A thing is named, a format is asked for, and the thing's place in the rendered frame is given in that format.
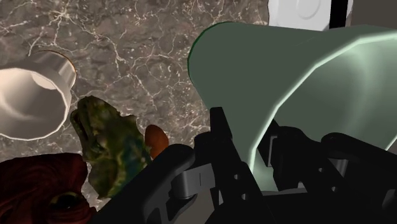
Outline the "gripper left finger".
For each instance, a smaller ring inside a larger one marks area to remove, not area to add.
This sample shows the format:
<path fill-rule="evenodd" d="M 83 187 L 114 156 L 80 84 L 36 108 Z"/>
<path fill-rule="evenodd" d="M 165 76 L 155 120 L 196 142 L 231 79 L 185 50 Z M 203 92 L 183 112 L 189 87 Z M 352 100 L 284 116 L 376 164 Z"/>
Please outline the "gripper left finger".
<path fill-rule="evenodd" d="M 174 224 L 200 192 L 212 191 L 205 224 L 277 224 L 247 163 L 232 141 L 223 108 L 193 148 L 168 146 L 92 218 L 92 224 Z"/>

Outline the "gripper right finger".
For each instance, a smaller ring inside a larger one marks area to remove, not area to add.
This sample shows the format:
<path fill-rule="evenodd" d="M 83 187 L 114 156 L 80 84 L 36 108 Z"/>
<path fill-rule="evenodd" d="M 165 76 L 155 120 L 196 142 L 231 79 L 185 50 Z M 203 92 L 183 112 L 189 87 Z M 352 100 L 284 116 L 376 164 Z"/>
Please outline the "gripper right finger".
<path fill-rule="evenodd" d="M 397 224 L 397 155 L 331 132 L 315 141 L 271 121 L 258 151 L 277 224 Z"/>

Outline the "small orange rounded object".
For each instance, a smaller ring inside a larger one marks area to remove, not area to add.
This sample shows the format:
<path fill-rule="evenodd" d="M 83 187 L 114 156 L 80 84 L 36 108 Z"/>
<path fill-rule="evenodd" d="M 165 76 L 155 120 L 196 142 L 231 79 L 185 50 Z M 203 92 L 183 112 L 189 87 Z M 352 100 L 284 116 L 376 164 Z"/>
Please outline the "small orange rounded object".
<path fill-rule="evenodd" d="M 150 157 L 155 159 L 169 146 L 169 138 L 157 125 L 148 125 L 145 129 L 144 142 L 150 148 Z"/>

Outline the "green mottled frog figure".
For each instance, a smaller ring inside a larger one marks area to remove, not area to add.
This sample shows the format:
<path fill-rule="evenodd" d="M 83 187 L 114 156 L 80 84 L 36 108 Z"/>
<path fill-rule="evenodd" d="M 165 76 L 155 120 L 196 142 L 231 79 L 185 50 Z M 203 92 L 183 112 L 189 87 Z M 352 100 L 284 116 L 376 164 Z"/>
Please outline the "green mottled frog figure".
<path fill-rule="evenodd" d="M 153 159 L 135 115 L 123 115 L 110 103 L 90 95 L 70 114 L 82 157 L 91 170 L 88 182 L 98 199 L 111 199 Z"/>

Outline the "pale green cup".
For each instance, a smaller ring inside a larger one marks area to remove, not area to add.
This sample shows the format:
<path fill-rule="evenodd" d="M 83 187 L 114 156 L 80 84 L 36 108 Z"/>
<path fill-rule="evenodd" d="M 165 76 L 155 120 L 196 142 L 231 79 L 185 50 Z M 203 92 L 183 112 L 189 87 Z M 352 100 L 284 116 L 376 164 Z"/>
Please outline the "pale green cup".
<path fill-rule="evenodd" d="M 194 41 L 188 75 L 207 108 L 223 108 L 263 191 L 276 189 L 257 150 L 271 121 L 316 141 L 340 132 L 388 150 L 397 140 L 397 29 L 222 22 Z"/>

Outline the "dark red figure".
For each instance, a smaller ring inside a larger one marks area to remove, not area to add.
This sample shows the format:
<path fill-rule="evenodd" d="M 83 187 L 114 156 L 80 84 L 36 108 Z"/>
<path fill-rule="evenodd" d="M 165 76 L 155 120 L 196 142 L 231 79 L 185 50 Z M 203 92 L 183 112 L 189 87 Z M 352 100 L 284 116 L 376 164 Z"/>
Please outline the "dark red figure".
<path fill-rule="evenodd" d="M 0 224 L 87 224 L 97 213 L 81 192 L 87 174 L 77 153 L 0 162 Z"/>

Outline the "white cup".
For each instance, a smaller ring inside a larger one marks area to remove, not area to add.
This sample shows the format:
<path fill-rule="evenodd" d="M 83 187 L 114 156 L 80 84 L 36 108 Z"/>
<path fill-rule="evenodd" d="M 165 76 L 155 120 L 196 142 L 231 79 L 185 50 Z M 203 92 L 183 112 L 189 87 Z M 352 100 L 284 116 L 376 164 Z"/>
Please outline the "white cup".
<path fill-rule="evenodd" d="M 51 50 L 0 66 L 0 136 L 33 141 L 58 131 L 76 76 L 70 59 Z"/>

